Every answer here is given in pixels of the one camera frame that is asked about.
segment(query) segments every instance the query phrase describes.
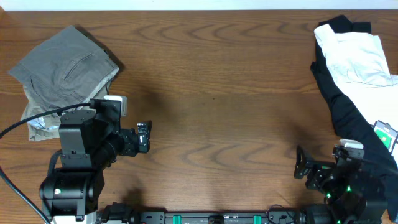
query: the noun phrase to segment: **wooden tabletop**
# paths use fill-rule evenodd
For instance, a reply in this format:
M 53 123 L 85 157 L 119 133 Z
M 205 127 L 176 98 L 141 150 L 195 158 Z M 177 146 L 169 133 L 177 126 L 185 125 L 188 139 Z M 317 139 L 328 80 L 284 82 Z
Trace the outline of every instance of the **wooden tabletop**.
M 318 22 L 371 21 L 398 73 L 396 11 L 8 12 L 0 21 L 0 129 L 27 104 L 7 71 L 69 25 L 89 33 L 122 68 L 111 94 L 128 97 L 122 127 L 151 119 L 148 154 L 104 171 L 100 207 L 266 210 L 322 203 L 295 180 L 298 144 L 332 161 L 330 112 L 309 69 Z M 59 139 L 28 141 L 23 126 L 0 141 L 0 165 L 36 204 Z M 0 181 L 0 223 L 42 223 Z

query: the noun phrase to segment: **folded gray fabric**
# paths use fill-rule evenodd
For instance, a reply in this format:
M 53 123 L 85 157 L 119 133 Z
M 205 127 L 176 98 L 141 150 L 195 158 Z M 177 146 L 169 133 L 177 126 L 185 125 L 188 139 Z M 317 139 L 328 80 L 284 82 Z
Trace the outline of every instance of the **folded gray fabric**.
M 29 99 L 22 116 L 26 118 L 87 103 L 105 84 L 110 84 L 118 71 L 119 67 L 102 48 L 69 26 L 36 46 L 9 74 L 24 85 Z M 53 114 L 43 120 L 43 127 L 32 125 L 34 121 L 29 123 L 30 140 L 58 137 L 58 130 L 52 130 L 52 126 L 59 126 L 59 117 Z

